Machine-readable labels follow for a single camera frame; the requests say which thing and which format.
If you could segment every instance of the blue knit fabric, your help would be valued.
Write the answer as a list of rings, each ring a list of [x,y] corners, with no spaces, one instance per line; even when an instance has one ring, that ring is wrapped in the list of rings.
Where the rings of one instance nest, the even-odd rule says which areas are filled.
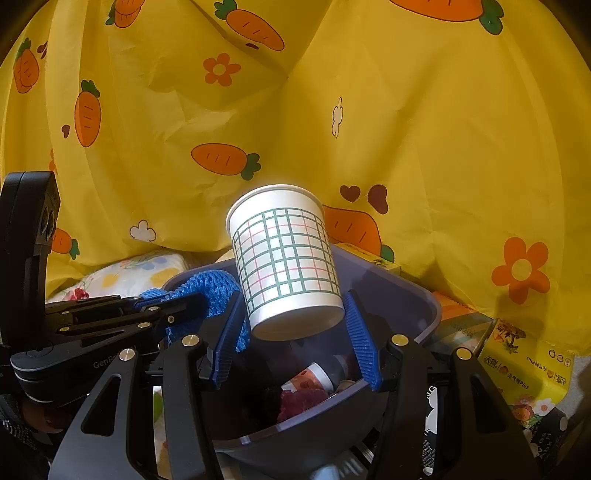
[[[160,301],[177,299],[192,293],[201,293],[207,298],[209,309],[207,316],[212,317],[220,315],[226,310],[230,296],[235,291],[239,291],[238,283],[228,272],[224,270],[206,270],[199,272],[189,278],[176,290],[170,292],[161,288],[152,288],[141,294],[146,304],[154,304],[155,299]],[[187,322],[166,328],[166,340],[170,345],[176,340],[196,333],[201,326],[203,319],[189,320]],[[250,324],[248,318],[244,318],[242,330],[236,344],[236,351],[242,352],[248,347],[250,341]]]

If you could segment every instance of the screw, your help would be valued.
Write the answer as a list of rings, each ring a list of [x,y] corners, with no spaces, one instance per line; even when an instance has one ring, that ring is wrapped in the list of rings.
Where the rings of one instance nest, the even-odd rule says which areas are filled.
[[[135,351],[132,348],[125,348],[119,352],[119,359],[123,360],[124,362],[131,360],[133,357],[135,357]]]
[[[182,342],[184,346],[194,346],[199,343],[199,337],[197,335],[187,335],[183,337]]]
[[[392,335],[392,338],[390,339],[390,341],[394,345],[398,345],[398,346],[408,345],[408,337],[406,337],[405,335],[401,335],[400,333],[397,335]]]
[[[460,360],[469,360],[472,358],[472,352],[464,347],[457,349],[456,355]]]

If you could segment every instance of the paper cup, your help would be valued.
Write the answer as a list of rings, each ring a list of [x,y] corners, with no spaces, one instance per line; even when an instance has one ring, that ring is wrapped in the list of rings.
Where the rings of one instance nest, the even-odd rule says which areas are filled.
[[[292,185],[247,193],[228,212],[252,334],[262,340],[315,335],[344,315],[322,204]]]
[[[335,391],[329,376],[324,370],[322,370],[322,367],[315,362],[298,373],[294,378],[289,380],[289,382],[285,382],[281,386],[282,390],[289,390],[292,392],[303,390],[305,388],[320,388],[327,392],[328,395]]]

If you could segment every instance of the grid pattern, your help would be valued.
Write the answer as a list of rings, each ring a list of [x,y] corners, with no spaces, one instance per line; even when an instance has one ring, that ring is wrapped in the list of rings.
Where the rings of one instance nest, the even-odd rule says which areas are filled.
[[[302,292],[340,296],[321,219],[302,209],[274,209],[244,222],[232,245],[248,313]]]

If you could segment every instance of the yellow fabric backdrop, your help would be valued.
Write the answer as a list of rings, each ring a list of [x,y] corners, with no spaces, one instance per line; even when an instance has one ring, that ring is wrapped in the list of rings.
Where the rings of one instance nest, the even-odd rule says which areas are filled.
[[[0,69],[2,178],[57,174],[47,293],[223,248],[240,195],[293,183],[424,286],[591,353],[591,74],[539,2],[499,3],[51,0]]]

